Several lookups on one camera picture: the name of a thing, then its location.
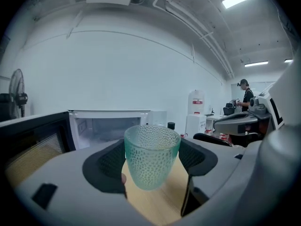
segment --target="cap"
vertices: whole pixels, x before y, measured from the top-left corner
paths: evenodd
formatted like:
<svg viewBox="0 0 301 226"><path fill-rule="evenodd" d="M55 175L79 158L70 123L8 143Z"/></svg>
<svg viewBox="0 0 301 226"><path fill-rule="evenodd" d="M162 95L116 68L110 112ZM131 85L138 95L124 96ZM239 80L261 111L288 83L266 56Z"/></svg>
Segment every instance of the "cap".
<svg viewBox="0 0 301 226"><path fill-rule="evenodd" d="M246 80L246 79L242 79L241 81L240 81L240 84L248 84L248 81Z"/></svg>
<svg viewBox="0 0 301 226"><path fill-rule="evenodd" d="M167 128L174 130L174 126L175 126L175 123L173 123L173 122L167 123Z"/></svg>

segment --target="textured glass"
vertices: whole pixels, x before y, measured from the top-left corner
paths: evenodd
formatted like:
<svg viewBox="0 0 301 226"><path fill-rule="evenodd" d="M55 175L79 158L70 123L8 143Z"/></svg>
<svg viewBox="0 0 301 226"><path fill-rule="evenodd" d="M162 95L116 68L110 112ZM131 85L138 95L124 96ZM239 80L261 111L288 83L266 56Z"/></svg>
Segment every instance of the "textured glass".
<svg viewBox="0 0 301 226"><path fill-rule="evenodd" d="M133 126L124 136L127 164L135 184L154 190L166 180L177 156L181 137L154 125Z"/></svg>

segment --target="microwave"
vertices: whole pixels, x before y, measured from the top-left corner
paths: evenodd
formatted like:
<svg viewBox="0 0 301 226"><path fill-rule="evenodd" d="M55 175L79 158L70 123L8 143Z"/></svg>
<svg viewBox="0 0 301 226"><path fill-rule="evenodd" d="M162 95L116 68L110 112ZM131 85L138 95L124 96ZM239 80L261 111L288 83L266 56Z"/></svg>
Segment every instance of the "microwave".
<svg viewBox="0 0 301 226"><path fill-rule="evenodd" d="M12 187L66 152L122 139L135 125L167 125L166 111L64 111L0 122L5 174Z"/></svg>
<svg viewBox="0 0 301 226"><path fill-rule="evenodd" d="M76 150L123 139L136 125L167 125L167 111L69 111Z"/></svg>

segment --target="black shirt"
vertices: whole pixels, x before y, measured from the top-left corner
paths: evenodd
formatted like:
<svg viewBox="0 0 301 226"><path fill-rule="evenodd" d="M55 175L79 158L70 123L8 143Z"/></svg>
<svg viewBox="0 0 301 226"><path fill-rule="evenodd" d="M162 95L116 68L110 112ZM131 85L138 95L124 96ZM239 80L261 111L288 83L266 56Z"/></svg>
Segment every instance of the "black shirt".
<svg viewBox="0 0 301 226"><path fill-rule="evenodd" d="M250 100L251 100L251 98L253 98L254 97L254 94L253 94L253 92L251 91L251 89L250 88L247 88L246 89L246 91L245 91L245 96L244 96L244 103L246 103L246 102L250 102ZM241 111L243 112L243 111L247 111L248 110L248 106L243 106L242 107L242 109L241 109Z"/></svg>

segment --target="wooden surface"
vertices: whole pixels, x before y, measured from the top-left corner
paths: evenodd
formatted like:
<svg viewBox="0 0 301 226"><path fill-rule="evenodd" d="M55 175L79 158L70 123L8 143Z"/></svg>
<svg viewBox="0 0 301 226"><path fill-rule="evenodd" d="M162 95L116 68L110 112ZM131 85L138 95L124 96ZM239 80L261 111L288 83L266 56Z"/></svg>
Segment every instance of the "wooden surface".
<svg viewBox="0 0 301 226"><path fill-rule="evenodd" d="M167 225L181 218L188 174L178 156L165 183L153 191L144 191L134 184L127 161L122 173L127 177L125 187L128 201L150 222L155 225Z"/></svg>

